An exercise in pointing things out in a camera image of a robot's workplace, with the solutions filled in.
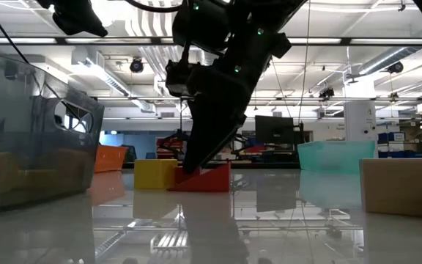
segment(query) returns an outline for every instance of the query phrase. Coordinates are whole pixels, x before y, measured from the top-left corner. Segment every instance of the teal plastic bin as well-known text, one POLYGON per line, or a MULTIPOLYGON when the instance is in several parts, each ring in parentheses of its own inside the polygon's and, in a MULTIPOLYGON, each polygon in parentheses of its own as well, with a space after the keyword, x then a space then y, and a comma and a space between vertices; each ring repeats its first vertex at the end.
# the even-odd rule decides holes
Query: teal plastic bin
POLYGON ((300 168, 311 172, 359 174, 359 160, 374 158, 375 142, 310 142, 297 146, 300 168))

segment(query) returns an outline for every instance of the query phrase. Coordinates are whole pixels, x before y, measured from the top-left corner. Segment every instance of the black monitor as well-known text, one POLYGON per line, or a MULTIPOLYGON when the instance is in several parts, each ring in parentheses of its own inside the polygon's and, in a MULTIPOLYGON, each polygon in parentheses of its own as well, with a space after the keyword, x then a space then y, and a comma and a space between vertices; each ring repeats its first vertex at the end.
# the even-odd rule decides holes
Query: black monitor
POLYGON ((258 143, 293 144, 294 121, 291 117, 255 116, 258 143))

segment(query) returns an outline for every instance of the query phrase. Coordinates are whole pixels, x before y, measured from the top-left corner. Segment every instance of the reflective tabletop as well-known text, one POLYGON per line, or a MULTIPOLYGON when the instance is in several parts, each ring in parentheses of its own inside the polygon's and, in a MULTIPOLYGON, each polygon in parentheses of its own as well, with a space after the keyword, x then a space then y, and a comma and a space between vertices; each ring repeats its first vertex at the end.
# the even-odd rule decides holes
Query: reflective tabletop
POLYGON ((363 213, 355 178, 233 170, 232 192, 200 194, 133 177, 0 213, 0 263, 422 263, 422 219, 363 213))

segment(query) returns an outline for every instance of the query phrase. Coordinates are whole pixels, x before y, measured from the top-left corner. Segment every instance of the transparent plastic container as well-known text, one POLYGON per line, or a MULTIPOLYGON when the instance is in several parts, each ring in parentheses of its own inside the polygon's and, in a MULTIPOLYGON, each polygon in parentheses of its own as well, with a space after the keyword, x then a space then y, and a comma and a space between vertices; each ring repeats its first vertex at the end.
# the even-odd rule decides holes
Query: transparent plastic container
POLYGON ((359 160, 374 158, 375 142, 310 142, 297 150, 303 170, 359 174, 359 160))
POLYGON ((84 93, 0 57, 0 208, 88 188, 102 118, 103 106, 84 93), (65 120, 78 126, 66 129, 65 120))

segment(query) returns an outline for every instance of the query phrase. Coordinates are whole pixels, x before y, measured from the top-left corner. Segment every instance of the blue wall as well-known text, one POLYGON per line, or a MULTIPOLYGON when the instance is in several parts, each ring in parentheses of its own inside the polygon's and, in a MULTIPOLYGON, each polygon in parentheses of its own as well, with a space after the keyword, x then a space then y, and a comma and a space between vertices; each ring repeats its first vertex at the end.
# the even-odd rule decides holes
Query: blue wall
POLYGON ((138 131, 133 134, 105 135, 100 137, 100 143, 108 146, 120 146, 122 144, 133 145, 136 156, 145 159, 146 153, 155 153, 156 138, 164 138, 172 135, 173 131, 138 131))

